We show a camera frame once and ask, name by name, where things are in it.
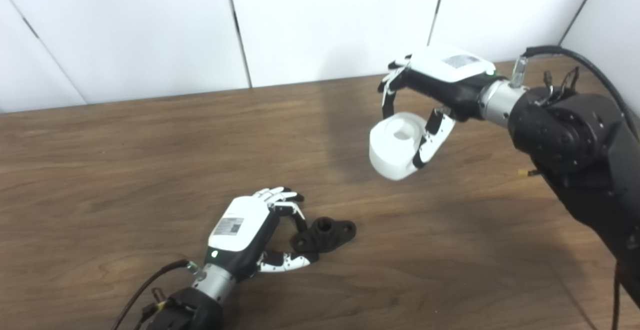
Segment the black white robot left hand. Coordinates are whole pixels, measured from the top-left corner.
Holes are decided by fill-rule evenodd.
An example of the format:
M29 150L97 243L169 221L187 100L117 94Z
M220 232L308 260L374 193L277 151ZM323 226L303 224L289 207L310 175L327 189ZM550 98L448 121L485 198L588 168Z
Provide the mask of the black white robot left hand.
M302 201L302 194L282 186L234 198L208 237L205 265L219 267L240 283L259 272L294 271L319 261L318 253L266 248L281 218L291 218L300 233L307 230Z

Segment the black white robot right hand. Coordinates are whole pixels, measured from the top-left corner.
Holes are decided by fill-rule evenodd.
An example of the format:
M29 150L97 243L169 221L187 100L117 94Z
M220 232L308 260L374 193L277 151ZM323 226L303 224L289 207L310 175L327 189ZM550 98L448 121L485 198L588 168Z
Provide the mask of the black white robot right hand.
M458 122L482 119L481 95L505 78L492 62L454 46L432 45L392 61L378 91L382 121L371 131L369 157L375 170L400 180L422 169ZM395 112L398 91L411 89L440 103L427 120Z

